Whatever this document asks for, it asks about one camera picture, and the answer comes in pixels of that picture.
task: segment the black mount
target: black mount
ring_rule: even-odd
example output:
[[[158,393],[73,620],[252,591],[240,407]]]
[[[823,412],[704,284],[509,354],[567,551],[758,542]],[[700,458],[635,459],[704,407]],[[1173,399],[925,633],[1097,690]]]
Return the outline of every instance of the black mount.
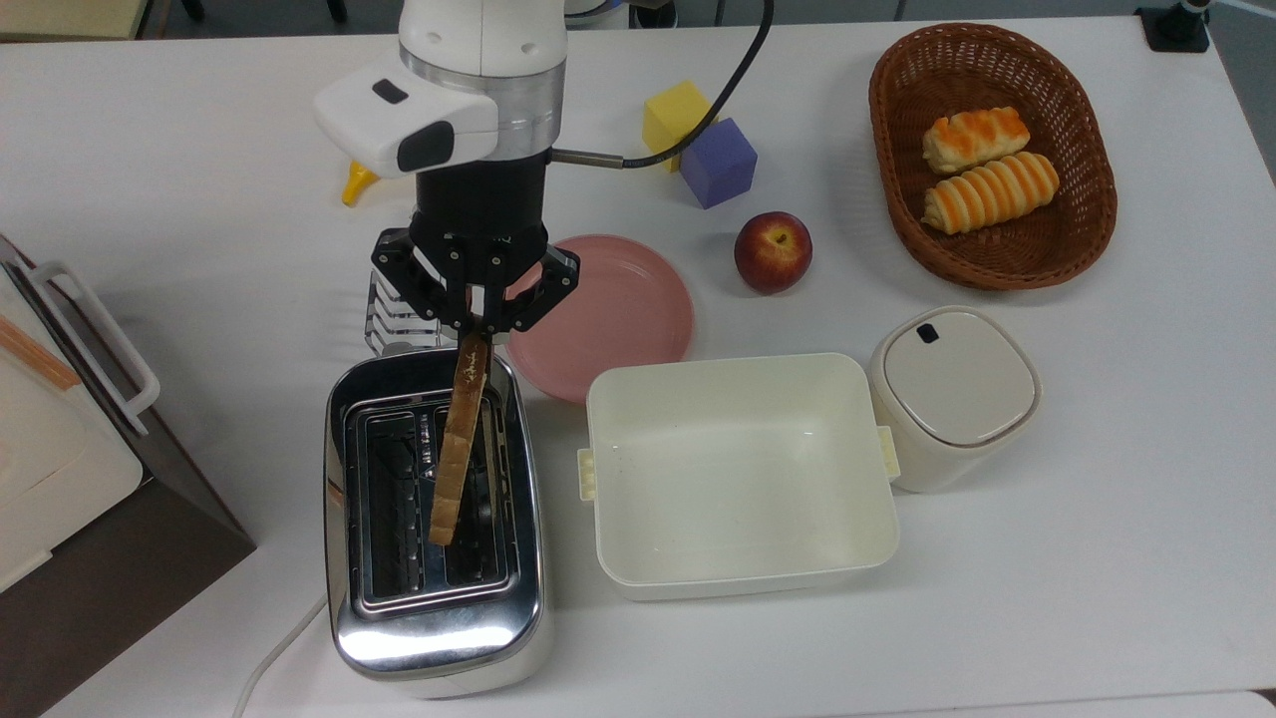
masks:
[[[1205,52],[1210,48],[1210,0],[1183,0],[1173,8],[1139,8],[1147,46],[1156,52]]]

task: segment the dish rack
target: dish rack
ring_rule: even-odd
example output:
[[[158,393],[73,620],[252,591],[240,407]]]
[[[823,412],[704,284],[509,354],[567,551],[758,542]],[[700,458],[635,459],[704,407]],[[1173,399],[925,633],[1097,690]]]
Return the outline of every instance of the dish rack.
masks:
[[[364,341],[376,356],[456,343],[439,330],[438,319],[421,318],[376,269],[367,279]]]

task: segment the black cable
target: black cable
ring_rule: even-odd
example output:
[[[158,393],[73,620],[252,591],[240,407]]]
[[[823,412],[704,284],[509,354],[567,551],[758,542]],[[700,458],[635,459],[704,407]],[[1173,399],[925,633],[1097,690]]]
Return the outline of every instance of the black cable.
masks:
[[[758,51],[762,50],[762,43],[767,40],[767,33],[771,32],[771,22],[775,19],[775,14],[776,0],[762,0],[762,23],[758,26],[758,34],[753,37],[753,43],[749,45],[749,50],[745,51],[740,64],[735,68],[735,73],[731,74],[731,79],[726,80],[726,85],[722,87],[722,92],[718,94],[718,98],[713,101],[713,106],[709,107],[709,111],[704,115],[704,119],[701,120],[701,124],[695,125],[695,129],[686,133],[686,136],[678,140],[676,144],[658,154],[624,159],[620,166],[625,170],[649,167],[652,165],[658,165],[690,147],[690,144],[695,142],[695,138],[704,131],[704,128],[713,122],[713,117],[722,111],[722,106],[726,105],[727,98],[731,97],[731,92],[735,89],[735,85],[740,84],[740,79],[744,78],[744,73],[749,70],[749,65],[753,64],[753,59],[758,56]]]

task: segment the brown basket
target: brown basket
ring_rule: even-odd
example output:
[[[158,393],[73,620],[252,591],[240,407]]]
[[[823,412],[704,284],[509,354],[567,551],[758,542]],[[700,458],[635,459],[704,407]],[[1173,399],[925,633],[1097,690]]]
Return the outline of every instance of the brown basket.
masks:
[[[935,119],[1011,106],[1032,133],[1027,149],[1059,172],[1054,200],[1026,217],[948,236],[923,224],[942,176],[921,158]],[[1077,78],[1028,38],[986,24],[923,28],[891,46],[869,85],[887,207],[909,253],[930,272],[976,288],[1034,288],[1079,274],[1116,222],[1116,187],[1094,108]]]

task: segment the pink plate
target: pink plate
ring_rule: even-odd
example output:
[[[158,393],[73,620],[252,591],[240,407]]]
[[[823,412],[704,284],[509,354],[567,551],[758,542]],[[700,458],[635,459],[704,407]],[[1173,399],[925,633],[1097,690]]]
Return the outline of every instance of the pink plate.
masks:
[[[545,394],[584,404],[590,385],[615,367],[680,362],[695,310],[664,256],[637,241],[582,235],[556,246],[581,256],[581,283],[527,332],[514,332],[509,357]],[[512,293],[536,281],[528,272]]]

